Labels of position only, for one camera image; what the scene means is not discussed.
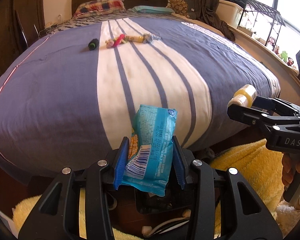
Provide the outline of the person's right hand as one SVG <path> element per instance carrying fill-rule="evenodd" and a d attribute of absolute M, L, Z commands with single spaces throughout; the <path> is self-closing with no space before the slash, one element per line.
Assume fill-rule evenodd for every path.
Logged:
<path fill-rule="evenodd" d="M 300 174 L 300 161 L 293 164 L 293 161 L 289 154 L 284 153 L 282 157 L 282 182 L 285 188 L 288 188 L 293 181 L 295 172 Z"/>

